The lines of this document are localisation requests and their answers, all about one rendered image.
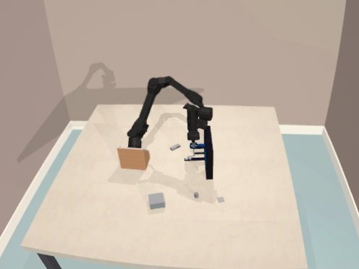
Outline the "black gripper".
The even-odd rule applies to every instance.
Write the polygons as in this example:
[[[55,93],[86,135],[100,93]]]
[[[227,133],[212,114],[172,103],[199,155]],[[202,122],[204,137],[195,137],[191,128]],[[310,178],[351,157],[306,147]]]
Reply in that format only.
[[[195,142],[195,140],[200,139],[200,133],[196,129],[196,124],[198,124],[198,118],[197,119],[189,119],[187,118],[187,140],[191,140],[192,142]]]

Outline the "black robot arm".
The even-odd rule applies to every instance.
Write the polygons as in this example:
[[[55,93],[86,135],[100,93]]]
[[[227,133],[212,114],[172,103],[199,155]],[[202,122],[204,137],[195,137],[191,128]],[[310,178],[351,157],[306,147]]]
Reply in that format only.
[[[187,117],[189,119],[197,119],[199,117],[196,129],[200,128],[206,130],[208,121],[211,121],[213,118],[213,108],[203,105],[203,97],[194,91],[188,90],[170,76],[157,78],[153,77],[149,79],[148,94],[141,108],[139,117],[133,124],[132,129],[127,133],[127,136],[129,137],[129,148],[141,148],[141,139],[143,138],[145,132],[147,132],[149,126],[147,124],[147,118],[150,113],[151,106],[153,105],[154,98],[159,94],[162,88],[166,88],[170,85],[183,93],[191,103],[198,106],[186,103],[183,108],[187,109]]]

